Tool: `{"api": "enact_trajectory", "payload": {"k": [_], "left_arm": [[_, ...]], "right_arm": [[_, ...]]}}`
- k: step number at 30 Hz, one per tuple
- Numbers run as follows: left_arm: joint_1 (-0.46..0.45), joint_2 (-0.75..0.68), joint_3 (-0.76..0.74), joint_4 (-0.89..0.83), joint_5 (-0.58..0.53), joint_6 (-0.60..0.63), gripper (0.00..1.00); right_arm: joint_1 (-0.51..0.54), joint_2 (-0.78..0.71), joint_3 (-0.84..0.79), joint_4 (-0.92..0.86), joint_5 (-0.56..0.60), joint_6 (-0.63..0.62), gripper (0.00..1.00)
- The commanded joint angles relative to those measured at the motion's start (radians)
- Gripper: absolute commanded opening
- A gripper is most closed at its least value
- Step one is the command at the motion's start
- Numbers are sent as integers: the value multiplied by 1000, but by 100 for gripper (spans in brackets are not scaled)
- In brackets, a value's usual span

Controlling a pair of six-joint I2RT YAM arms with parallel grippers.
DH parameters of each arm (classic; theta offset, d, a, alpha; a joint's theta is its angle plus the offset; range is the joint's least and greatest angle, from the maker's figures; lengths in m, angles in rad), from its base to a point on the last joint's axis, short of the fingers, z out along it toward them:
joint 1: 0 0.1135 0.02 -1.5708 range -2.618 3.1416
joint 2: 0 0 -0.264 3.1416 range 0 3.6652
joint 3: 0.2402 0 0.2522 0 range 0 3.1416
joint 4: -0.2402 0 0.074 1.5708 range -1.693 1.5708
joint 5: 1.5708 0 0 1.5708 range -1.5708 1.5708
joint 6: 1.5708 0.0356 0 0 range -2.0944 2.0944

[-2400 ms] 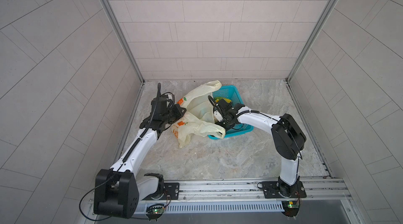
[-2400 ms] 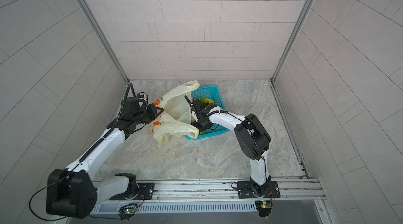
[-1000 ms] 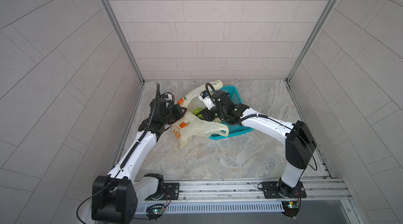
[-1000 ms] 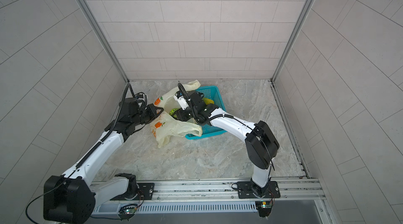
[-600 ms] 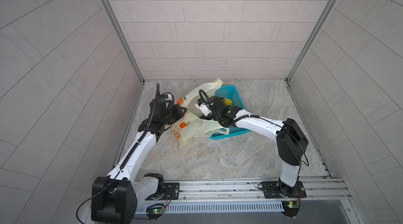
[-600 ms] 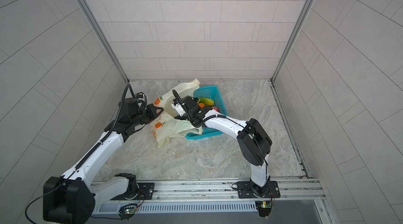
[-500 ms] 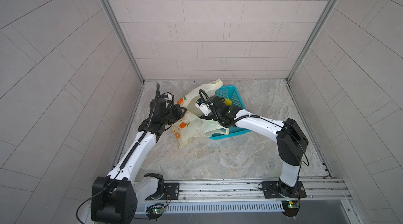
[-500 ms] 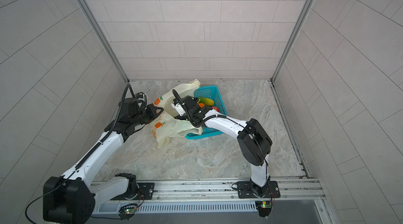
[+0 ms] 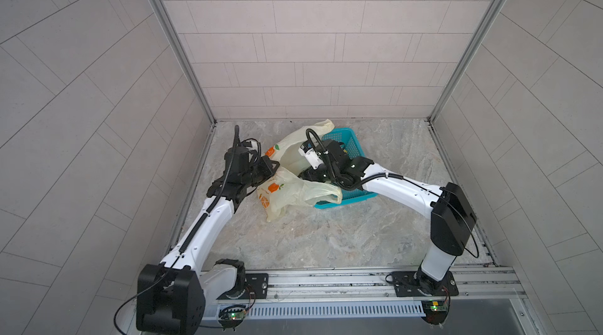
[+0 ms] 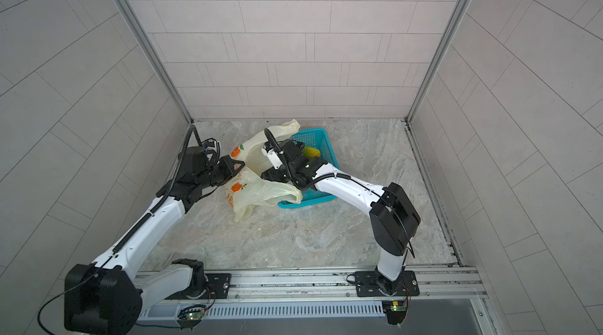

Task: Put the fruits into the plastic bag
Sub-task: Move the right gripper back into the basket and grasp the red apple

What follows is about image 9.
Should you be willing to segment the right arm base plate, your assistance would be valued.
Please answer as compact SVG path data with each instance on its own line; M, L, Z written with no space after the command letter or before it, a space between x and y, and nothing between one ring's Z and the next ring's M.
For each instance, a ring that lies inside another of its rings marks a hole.
M452 272L448 271L441 281L434 280L421 270L391 272L386 276L397 297L456 297L459 289Z

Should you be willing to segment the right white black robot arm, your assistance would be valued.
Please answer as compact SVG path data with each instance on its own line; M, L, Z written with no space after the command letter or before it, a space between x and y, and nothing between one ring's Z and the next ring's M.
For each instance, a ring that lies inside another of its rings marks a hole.
M385 196L413 209L430 221L430 246L411 278L395 278L398 285L415 287L424 295L441 295L448 288L450 267L474 240L475 212L463 189L426 184L394 173L373 160L351 158L334 140L306 140L298 149L310 167L303 179L331 183L346 191L363 190Z

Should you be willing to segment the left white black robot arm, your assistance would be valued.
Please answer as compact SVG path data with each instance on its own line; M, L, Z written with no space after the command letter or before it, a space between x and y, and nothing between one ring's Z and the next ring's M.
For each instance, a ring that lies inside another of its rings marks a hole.
M232 219L248 189L276 174L279 162L262 154L259 141L234 140L225 153L225 171L207 192L201 212L177 245L159 264L146 265L138 276L136 327L158 334L194 334L205 308L223 295L238 299L255 292L246 282L242 261L221 259L202 267L223 227Z

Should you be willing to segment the cream plastic bag fruit print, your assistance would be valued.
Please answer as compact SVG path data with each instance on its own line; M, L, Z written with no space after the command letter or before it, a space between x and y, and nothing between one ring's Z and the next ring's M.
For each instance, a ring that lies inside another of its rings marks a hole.
M306 129L312 129L322 137L334 130L334 123L326 119L311 126L301 127L265 152L271 161L280 164L276 174L257 189L258 199L268 222L282 217L289 206L312 207L320 201L334 204L342 202L341 188L308 181L298 176L311 167L306 158L298 152L307 140Z

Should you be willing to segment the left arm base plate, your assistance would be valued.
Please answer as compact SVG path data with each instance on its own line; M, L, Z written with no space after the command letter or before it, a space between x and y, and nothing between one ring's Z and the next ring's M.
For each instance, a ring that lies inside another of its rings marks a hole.
M267 273L246 273L243 292L237 300L250 300L251 294L255 299L267 298L269 286L269 275Z

